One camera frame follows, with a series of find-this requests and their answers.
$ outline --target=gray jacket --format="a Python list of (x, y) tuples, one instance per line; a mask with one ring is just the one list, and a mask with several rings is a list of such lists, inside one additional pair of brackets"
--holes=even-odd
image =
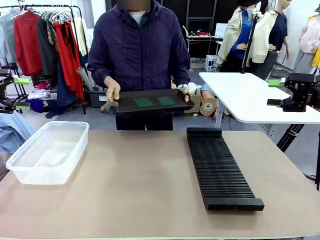
[(0, 16), (0, 59), (6, 59), (8, 63), (16, 63), (16, 47), (14, 36), (14, 19), (11, 18), (19, 13), (11, 9), (7, 14)]

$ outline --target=drawstring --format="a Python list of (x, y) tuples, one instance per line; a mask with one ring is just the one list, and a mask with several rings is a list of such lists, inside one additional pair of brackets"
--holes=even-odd
[(124, 55), (123, 55), (122, 67), (125, 65), (126, 52), (127, 52), (127, 43), (128, 43), (128, 25), (125, 28), (125, 46), (124, 46)]
[(150, 28), (150, 24), (149, 24), (148, 46), (147, 46), (147, 49), (146, 49), (146, 57), (147, 58), (149, 58), (150, 31), (151, 31), (151, 28)]

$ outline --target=garment rack pole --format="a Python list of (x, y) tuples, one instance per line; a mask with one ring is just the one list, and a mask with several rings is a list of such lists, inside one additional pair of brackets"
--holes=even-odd
[[(77, 5), (57, 5), (57, 4), (26, 4), (26, 5), (11, 5), (11, 6), (0, 6), (0, 9), (4, 9), (4, 8), (20, 8), (20, 9), (24, 9), (24, 8), (69, 8), (70, 12), (71, 12), (71, 16), (72, 16), (72, 21), (73, 21), (73, 27), (74, 27), (74, 32), (75, 32), (75, 40), (76, 40), (76, 44), (77, 44), (77, 48), (78, 48), (78, 54), (79, 57), (81, 59), (81, 52), (80, 52), (80, 48), (79, 48), (79, 41), (78, 41), (78, 34), (77, 34), (77, 29), (76, 29), (76, 23), (75, 23), (75, 16), (74, 16), (74, 11), (73, 8), (77, 8), (79, 10), (79, 14), (80, 14), (80, 18), (82, 19), (82, 13), (81, 13), (81, 9), (80, 7), (78, 7)], [(88, 47), (87, 47), (87, 40), (86, 40), (86, 35), (85, 35), (85, 30), (82, 26), (82, 31), (83, 31), (83, 37), (84, 37), (84, 42), (85, 42), (85, 49), (86, 49), (86, 53), (88, 54)], [(86, 114), (86, 108), (85, 108), (85, 104), (84, 102), (82, 102), (82, 99), (80, 100), (81, 102), (81, 107), (83, 109), (83, 114)]]

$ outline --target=purple jacket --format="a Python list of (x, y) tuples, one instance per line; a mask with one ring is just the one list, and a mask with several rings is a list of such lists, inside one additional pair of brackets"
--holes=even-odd
[(176, 15), (151, 0), (147, 22), (139, 27), (125, 10), (112, 8), (94, 27), (88, 70), (99, 86), (111, 76), (122, 92), (170, 89), (188, 84), (190, 56)]

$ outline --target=black hat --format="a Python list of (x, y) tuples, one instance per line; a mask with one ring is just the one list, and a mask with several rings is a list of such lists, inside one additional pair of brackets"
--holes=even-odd
[(261, 0), (238, 0), (239, 6), (249, 7), (261, 2)]
[(315, 12), (320, 13), (320, 4), (319, 7), (315, 10)]

